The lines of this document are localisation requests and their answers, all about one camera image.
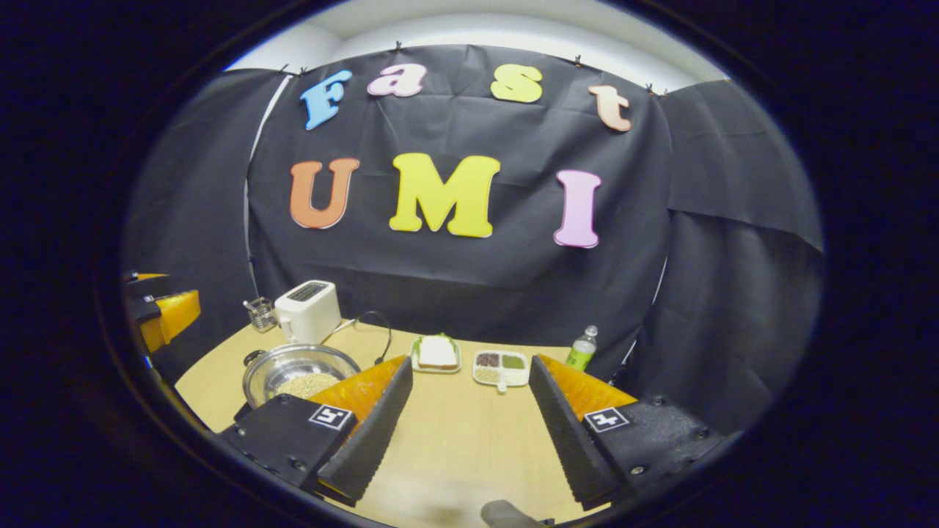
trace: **black cable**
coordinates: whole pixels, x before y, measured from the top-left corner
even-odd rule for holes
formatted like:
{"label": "black cable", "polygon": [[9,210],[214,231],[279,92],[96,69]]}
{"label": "black cable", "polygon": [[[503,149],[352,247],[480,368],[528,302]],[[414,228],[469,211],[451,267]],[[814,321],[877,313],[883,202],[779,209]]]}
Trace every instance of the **black cable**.
{"label": "black cable", "polygon": [[385,354],[388,353],[388,348],[390,348],[392,345],[392,325],[388,323],[388,319],[385,318],[385,316],[381,315],[380,312],[376,312],[375,310],[369,310],[365,312],[364,314],[354,318],[352,320],[352,326],[355,326],[357,322],[359,322],[360,320],[362,320],[363,317],[369,314],[375,314],[378,318],[381,319],[381,322],[384,323],[385,328],[388,329],[388,343],[385,344],[385,351],[381,352],[381,355],[378,356],[378,359],[375,360],[375,365],[378,365],[379,363],[385,361]]}

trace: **foam letter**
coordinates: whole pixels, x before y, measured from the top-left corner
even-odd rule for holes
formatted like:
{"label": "foam letter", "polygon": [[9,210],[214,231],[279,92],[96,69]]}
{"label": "foam letter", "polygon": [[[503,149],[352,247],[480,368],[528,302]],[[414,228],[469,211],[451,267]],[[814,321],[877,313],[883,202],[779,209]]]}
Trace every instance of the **foam letter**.
{"label": "foam letter", "polygon": [[633,127],[629,119],[620,115],[620,107],[629,108],[629,101],[620,97],[613,86],[591,86],[587,91],[596,96],[596,113],[614,131],[626,132]]}
{"label": "foam letter", "polygon": [[456,207],[447,230],[461,237],[484,239],[492,235],[489,213],[489,187],[501,163],[486,156],[468,156],[460,162],[444,184],[430,156],[419,152],[400,154],[393,164],[401,172],[398,212],[388,224],[395,231],[418,231],[420,204],[431,231],[437,231]]}
{"label": "foam letter", "polygon": [[600,238],[593,232],[593,190],[600,178],[589,172],[562,170],[558,180],[564,186],[564,216],[561,229],[554,232],[559,245],[594,247]]}
{"label": "foam letter", "polygon": [[410,97],[423,90],[421,80],[427,74],[427,68],[420,64],[397,64],[381,71],[381,77],[368,85],[372,95],[394,94],[398,97]]}
{"label": "foam letter", "polygon": [[339,112],[339,109],[332,106],[330,101],[339,102],[343,98],[345,91],[340,83],[351,78],[351,71],[342,70],[300,95],[300,99],[306,101],[306,112],[309,116],[306,121],[306,130],[311,131]]}
{"label": "foam letter", "polygon": [[496,68],[496,82],[490,85],[496,99],[535,102],[541,98],[541,71],[531,66],[503,64]]}
{"label": "foam letter", "polygon": [[313,180],[321,168],[323,163],[320,162],[302,162],[290,169],[294,179],[290,189],[290,216],[303,227],[326,229],[342,220],[349,198],[349,180],[352,178],[352,171],[359,168],[359,160],[332,160],[332,194],[330,204],[323,210],[314,209],[310,204],[313,198]]}

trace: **white tray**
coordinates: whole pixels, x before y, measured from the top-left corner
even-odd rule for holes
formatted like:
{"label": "white tray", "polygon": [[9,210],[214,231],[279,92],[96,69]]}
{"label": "white tray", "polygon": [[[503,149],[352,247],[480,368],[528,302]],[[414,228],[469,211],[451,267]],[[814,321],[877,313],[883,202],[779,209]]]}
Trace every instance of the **white tray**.
{"label": "white tray", "polygon": [[[496,354],[499,356],[499,366],[477,365],[476,360],[480,354]],[[502,357],[511,356],[522,360],[524,368],[505,368],[502,366]],[[483,381],[477,378],[477,373],[481,371],[494,371],[499,374],[498,381]],[[518,352],[508,352],[504,350],[480,350],[472,358],[472,378],[483,385],[494,385],[500,393],[505,393],[508,387],[522,387],[528,384],[531,365],[529,359]]]}
{"label": "white tray", "polygon": [[419,358],[417,356],[420,354],[416,353],[417,350],[414,349],[414,345],[417,344],[417,339],[415,339],[414,342],[411,343],[411,352],[409,354],[409,356],[411,356],[411,370],[414,370],[415,372],[430,372],[433,374],[456,374],[457,372],[459,372],[460,369],[463,368],[463,354],[460,351],[460,344],[457,343],[452,337],[450,337],[450,340],[453,341],[454,351],[456,352],[456,368],[452,370],[444,370],[442,368],[424,368],[424,367],[418,366]]}

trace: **toaster cord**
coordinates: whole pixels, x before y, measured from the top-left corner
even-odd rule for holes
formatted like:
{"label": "toaster cord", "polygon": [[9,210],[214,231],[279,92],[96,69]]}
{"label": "toaster cord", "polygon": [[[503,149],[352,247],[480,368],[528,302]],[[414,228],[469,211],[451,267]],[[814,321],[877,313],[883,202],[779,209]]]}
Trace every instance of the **toaster cord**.
{"label": "toaster cord", "polygon": [[385,318],[385,316],[381,315],[381,312],[376,312],[375,310],[369,310],[365,312],[364,314],[354,318],[353,320],[337,326],[335,330],[330,332],[330,335],[333,335],[348,326],[355,326],[355,323],[359,322],[360,320],[362,320],[362,318],[370,314],[374,314],[377,318],[381,319],[381,322],[385,325],[385,329],[388,330],[388,342],[385,343],[385,350],[381,352],[381,355],[378,356],[378,359],[375,360],[375,365],[378,365],[379,363],[385,361],[385,354],[388,353],[388,348],[392,345],[392,325],[388,323],[388,320]]}

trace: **grains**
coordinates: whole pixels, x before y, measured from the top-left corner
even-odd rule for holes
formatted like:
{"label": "grains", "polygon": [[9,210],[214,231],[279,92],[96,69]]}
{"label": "grains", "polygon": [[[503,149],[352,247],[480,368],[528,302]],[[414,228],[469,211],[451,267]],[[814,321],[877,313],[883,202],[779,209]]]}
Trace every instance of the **grains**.
{"label": "grains", "polygon": [[476,356],[476,364],[479,366],[499,366],[499,355],[480,354]]}
{"label": "grains", "polygon": [[479,381],[485,381],[489,383],[498,383],[499,382],[499,371],[498,370],[489,370],[488,368],[477,368],[476,379]]}
{"label": "grains", "polygon": [[505,368],[525,368],[522,358],[515,356],[502,356],[502,366]]}
{"label": "grains", "polygon": [[277,394],[289,394],[308,399],[324,389],[328,389],[339,382],[339,379],[330,374],[316,373],[299,376],[277,387]]}

